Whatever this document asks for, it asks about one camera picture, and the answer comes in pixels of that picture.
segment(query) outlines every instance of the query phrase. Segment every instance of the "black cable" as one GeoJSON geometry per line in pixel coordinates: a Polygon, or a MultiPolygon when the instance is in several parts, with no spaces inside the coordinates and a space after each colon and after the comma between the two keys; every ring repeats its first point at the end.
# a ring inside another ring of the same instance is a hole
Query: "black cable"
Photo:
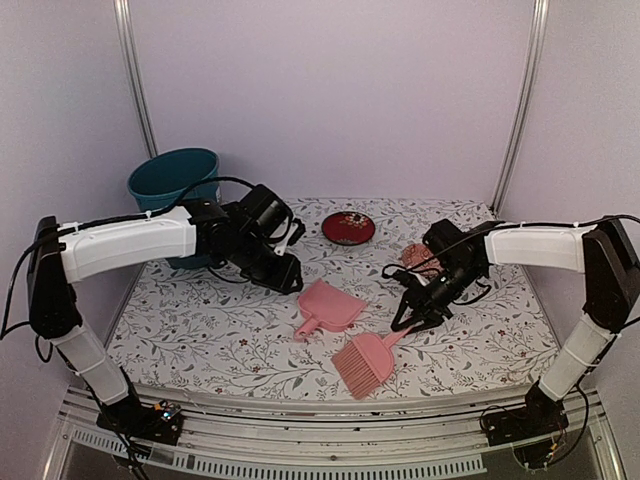
{"type": "Polygon", "coordinates": [[[22,328],[22,327],[26,327],[28,325],[29,325],[29,322],[20,322],[20,323],[16,323],[15,325],[11,325],[9,328],[7,328],[5,330],[4,336],[6,337],[7,335],[9,335],[14,330],[17,330],[17,329],[22,328]]]}
{"type": "MultiPolygon", "coordinates": [[[[180,195],[178,195],[178,198],[176,198],[170,205],[168,205],[166,207],[163,207],[163,208],[160,208],[158,210],[153,210],[149,214],[149,216],[150,217],[157,217],[158,215],[164,215],[165,213],[170,212],[182,200],[184,200],[184,198],[189,193],[191,193],[191,191],[193,191],[195,188],[197,188],[197,187],[199,187],[201,185],[206,185],[206,184],[209,184],[209,183],[216,183],[216,182],[233,182],[233,183],[239,183],[240,185],[244,185],[244,186],[246,186],[248,188],[254,188],[253,184],[247,182],[246,180],[242,180],[241,178],[236,178],[236,177],[216,177],[216,178],[208,178],[208,179],[205,179],[205,180],[200,180],[199,182],[192,183],[187,188],[185,188],[180,193],[180,195]]],[[[90,221],[90,222],[82,223],[82,224],[78,225],[77,227],[64,228],[62,230],[58,230],[57,232],[50,233],[49,235],[45,235],[44,237],[39,238],[38,240],[33,242],[31,245],[29,245],[29,247],[27,247],[27,249],[24,252],[22,252],[22,255],[20,255],[20,258],[16,262],[16,265],[15,265],[15,267],[13,269],[12,274],[11,274],[11,279],[9,280],[9,287],[7,289],[7,298],[6,298],[5,305],[4,305],[4,314],[3,314],[3,317],[2,317],[2,326],[0,326],[0,341],[2,341],[11,331],[19,328],[17,325],[8,327],[8,324],[9,324],[9,313],[10,313],[10,310],[11,310],[11,301],[12,301],[12,298],[13,298],[13,289],[15,287],[15,283],[16,283],[16,278],[18,276],[18,272],[22,268],[22,264],[24,263],[26,258],[31,253],[33,253],[38,248],[40,248],[42,245],[44,245],[44,244],[46,244],[48,242],[52,242],[54,240],[57,240],[60,237],[63,237],[63,236],[68,235],[70,233],[74,233],[76,231],[86,230],[88,228],[99,227],[99,226],[102,226],[102,225],[109,225],[109,224],[112,224],[112,223],[126,222],[126,221],[132,221],[132,220],[144,220],[146,218],[149,218],[149,216],[147,216],[146,213],[137,213],[137,214],[132,214],[132,215],[121,215],[121,216],[118,216],[118,217],[110,217],[110,218],[106,218],[106,219],[93,220],[93,221],[90,221]]]]}
{"type": "MultiPolygon", "coordinates": [[[[200,187],[202,185],[207,185],[207,184],[210,184],[210,183],[218,183],[218,182],[239,183],[240,185],[244,185],[245,187],[248,187],[248,188],[254,188],[255,187],[255,185],[253,185],[252,183],[249,183],[246,180],[242,180],[241,178],[236,178],[236,177],[206,178],[204,180],[200,180],[198,182],[192,183],[187,188],[185,188],[180,193],[180,195],[178,195],[178,197],[173,202],[171,202],[169,205],[167,205],[166,207],[159,208],[157,210],[152,210],[149,213],[149,215],[147,215],[146,212],[145,212],[145,213],[135,213],[135,214],[130,214],[130,215],[121,215],[121,216],[117,216],[117,217],[110,217],[110,218],[104,218],[104,219],[99,219],[99,220],[92,220],[90,222],[85,222],[85,223],[81,223],[80,225],[78,225],[78,230],[86,230],[87,228],[101,227],[103,225],[110,225],[112,223],[130,222],[132,220],[144,220],[146,218],[153,218],[153,217],[157,217],[159,215],[164,215],[166,213],[169,213],[175,207],[177,207],[180,204],[180,202],[182,202],[182,200],[184,200],[185,197],[187,195],[189,195],[196,188],[198,188],[198,187],[200,187]]],[[[72,233],[74,231],[75,231],[75,228],[70,228],[68,233],[72,233]]]]}
{"type": "Polygon", "coordinates": [[[587,431],[587,426],[589,424],[589,398],[587,397],[587,394],[584,393],[582,388],[580,388],[580,382],[578,382],[576,384],[575,388],[580,393],[580,395],[582,395],[582,398],[584,399],[584,422],[582,423],[582,428],[580,429],[580,433],[578,434],[578,437],[573,442],[571,447],[569,447],[569,450],[567,450],[564,454],[562,454],[561,457],[552,459],[546,465],[543,464],[541,466],[534,466],[533,467],[534,470],[537,470],[537,469],[540,469],[540,468],[548,468],[548,467],[551,467],[553,465],[557,465],[558,463],[562,462],[569,455],[571,455],[571,453],[576,449],[576,447],[580,443],[580,440],[582,440],[582,437],[584,436],[585,432],[587,431]]]}
{"type": "Polygon", "coordinates": [[[567,433],[567,431],[562,427],[562,425],[558,424],[558,426],[560,427],[560,436],[558,436],[558,440],[555,441],[556,445],[560,444],[560,441],[564,438],[564,436],[567,433]]]}
{"type": "Polygon", "coordinates": [[[486,431],[484,430],[484,426],[482,424],[482,419],[487,414],[487,412],[489,412],[490,410],[502,410],[504,413],[506,413],[507,415],[509,415],[512,418],[515,418],[516,420],[524,420],[525,419],[525,417],[520,417],[519,415],[516,415],[515,413],[513,413],[512,410],[509,410],[506,407],[503,407],[502,405],[489,405],[480,414],[480,428],[485,433],[486,433],[486,431]]]}
{"type": "Polygon", "coordinates": [[[42,355],[42,351],[40,351],[40,335],[36,335],[36,353],[38,354],[38,358],[40,358],[43,363],[49,363],[51,361],[51,357],[53,356],[53,344],[49,342],[49,353],[45,357],[44,355],[42,355]]]}
{"type": "Polygon", "coordinates": [[[241,284],[241,283],[248,283],[249,279],[245,279],[245,280],[231,280],[229,278],[225,278],[222,275],[218,275],[218,273],[216,273],[216,271],[211,268],[211,267],[207,267],[207,270],[209,270],[209,273],[211,275],[213,275],[214,277],[216,277],[219,280],[222,280],[223,282],[227,282],[227,283],[237,283],[237,284],[241,284]]]}
{"type": "Polygon", "coordinates": [[[391,278],[391,275],[387,273],[387,268],[396,268],[398,270],[407,269],[407,267],[405,267],[404,265],[399,265],[397,263],[388,263],[387,265],[382,267],[382,272],[380,272],[380,275],[382,276],[382,278],[385,278],[385,279],[391,278]]]}
{"type": "Polygon", "coordinates": [[[102,403],[100,403],[100,400],[98,400],[96,392],[93,390],[93,388],[91,388],[91,386],[89,384],[87,384],[87,389],[89,390],[89,392],[91,392],[91,396],[93,397],[93,400],[96,402],[96,405],[98,405],[98,409],[100,410],[100,413],[102,414],[104,419],[107,421],[107,423],[111,427],[111,430],[113,431],[113,433],[116,434],[116,436],[118,437],[118,440],[120,440],[122,445],[124,445],[124,449],[125,449],[125,451],[127,453],[127,457],[129,458],[129,462],[130,462],[131,473],[133,473],[137,479],[150,480],[149,476],[147,475],[147,473],[142,468],[142,463],[140,463],[140,461],[134,455],[134,451],[135,450],[137,450],[138,452],[142,452],[142,450],[139,449],[139,447],[137,445],[135,445],[135,443],[132,442],[130,439],[128,439],[128,440],[125,439],[125,437],[123,437],[122,434],[120,434],[116,430],[116,428],[113,425],[113,423],[111,423],[111,420],[109,419],[109,416],[105,412],[105,410],[104,410],[104,408],[102,406],[102,403]]]}
{"type": "Polygon", "coordinates": [[[451,303],[453,303],[454,305],[458,305],[458,306],[467,306],[467,305],[473,305],[474,303],[479,302],[480,300],[482,300],[484,297],[486,297],[487,295],[489,295],[489,292],[491,292],[491,285],[484,285],[480,282],[478,282],[476,280],[476,285],[484,288],[484,290],[478,294],[476,297],[472,298],[471,300],[467,300],[466,302],[456,302],[453,301],[451,303]]]}
{"type": "Polygon", "coordinates": [[[624,330],[625,328],[629,328],[631,325],[635,325],[636,323],[640,322],[640,317],[638,318],[634,318],[633,320],[631,320],[630,322],[625,323],[622,328],[620,329],[620,331],[624,330]]]}
{"type": "Polygon", "coordinates": [[[602,218],[596,219],[596,220],[589,220],[588,222],[582,222],[582,223],[557,223],[557,222],[532,222],[532,223],[517,223],[517,224],[509,224],[509,225],[496,225],[490,228],[485,228],[484,230],[478,230],[476,232],[473,232],[472,234],[466,236],[465,238],[449,245],[448,247],[440,250],[438,253],[434,253],[433,255],[431,255],[431,257],[427,258],[426,260],[423,260],[422,262],[414,265],[413,267],[410,268],[406,268],[397,264],[389,264],[389,265],[385,265],[385,267],[383,267],[382,271],[384,272],[385,269],[387,267],[391,267],[391,266],[395,266],[396,268],[399,268],[401,270],[405,270],[406,272],[410,272],[410,273],[415,273],[415,271],[420,268],[423,267],[424,265],[426,265],[427,263],[437,259],[440,255],[442,255],[443,253],[448,252],[449,250],[462,245],[463,243],[467,242],[468,240],[475,238],[479,235],[485,235],[487,233],[490,232],[494,232],[494,231],[498,231],[498,230],[514,230],[514,229],[518,229],[518,228],[536,228],[536,227],[555,227],[555,228],[584,228],[584,227],[591,227],[593,225],[599,225],[600,223],[604,223],[604,222],[608,222],[610,220],[630,220],[632,222],[636,222],[638,224],[640,224],[640,218],[638,217],[634,217],[633,215],[627,215],[627,214],[618,214],[618,215],[605,215],[602,218]]]}

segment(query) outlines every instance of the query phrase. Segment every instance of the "brush handle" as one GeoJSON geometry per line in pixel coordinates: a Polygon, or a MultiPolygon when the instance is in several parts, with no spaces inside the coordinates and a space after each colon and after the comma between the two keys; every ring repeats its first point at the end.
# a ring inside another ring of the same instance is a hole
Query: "brush handle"
{"type": "Polygon", "coordinates": [[[400,330],[399,332],[392,332],[382,339],[382,343],[385,347],[391,348],[396,343],[398,343],[402,339],[402,337],[409,333],[410,330],[411,328],[406,328],[404,330],[400,330]]]}

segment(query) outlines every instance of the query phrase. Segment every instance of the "blue bucket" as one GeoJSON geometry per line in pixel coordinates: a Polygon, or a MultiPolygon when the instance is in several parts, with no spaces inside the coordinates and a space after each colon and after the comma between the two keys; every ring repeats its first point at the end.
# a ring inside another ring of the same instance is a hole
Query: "blue bucket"
{"type": "MultiPolygon", "coordinates": [[[[163,153],[140,165],[129,177],[127,187],[140,211],[157,210],[175,201],[194,182],[218,176],[218,155],[204,148],[183,148],[163,153]]],[[[201,185],[186,198],[220,201],[217,183],[201,185]]],[[[207,256],[170,258],[173,268],[202,268],[210,264],[207,256]]]]}

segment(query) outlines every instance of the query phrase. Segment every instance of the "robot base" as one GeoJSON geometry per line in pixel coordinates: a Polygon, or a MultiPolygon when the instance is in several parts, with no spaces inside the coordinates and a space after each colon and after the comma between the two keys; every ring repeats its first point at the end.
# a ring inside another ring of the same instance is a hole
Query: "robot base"
{"type": "Polygon", "coordinates": [[[566,429],[569,420],[564,412],[547,418],[532,418],[527,407],[483,415],[480,427],[489,445],[503,445],[566,429]]]}
{"type": "Polygon", "coordinates": [[[103,414],[98,416],[96,425],[105,430],[117,432],[122,435],[149,440],[156,443],[164,443],[166,445],[177,445],[180,434],[182,433],[182,424],[184,417],[181,414],[175,415],[171,420],[162,419],[162,413],[154,410],[152,407],[145,408],[147,412],[144,415],[144,421],[140,422],[148,425],[148,427],[132,432],[128,428],[119,428],[117,424],[109,421],[103,414]]]}

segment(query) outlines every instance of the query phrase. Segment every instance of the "patterned table surface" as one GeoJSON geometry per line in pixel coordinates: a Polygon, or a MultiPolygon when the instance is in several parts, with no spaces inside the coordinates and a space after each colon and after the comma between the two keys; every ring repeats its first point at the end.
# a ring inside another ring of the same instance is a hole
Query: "patterned table surface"
{"type": "MultiPolygon", "coordinates": [[[[331,357],[362,332],[385,334],[402,287],[380,277],[402,250],[419,242],[432,222],[449,218],[462,229],[491,217],[484,204],[425,200],[288,201],[307,226],[291,252],[303,264],[305,285],[322,278],[368,302],[344,333],[315,332],[292,340],[302,323],[296,300],[251,284],[229,284],[206,270],[172,270],[148,263],[117,325],[109,353],[132,380],[152,386],[271,399],[342,400],[349,392],[331,357]],[[322,220],[340,210],[369,215],[369,243],[328,242],[322,220]]],[[[233,276],[234,271],[221,274],[233,276]]],[[[530,383],[557,345],[531,286],[517,266],[491,268],[491,293],[453,306],[442,326],[408,335],[394,347],[396,369],[375,398],[450,395],[530,383]]],[[[473,298],[473,288],[467,293],[473,298]]]]}

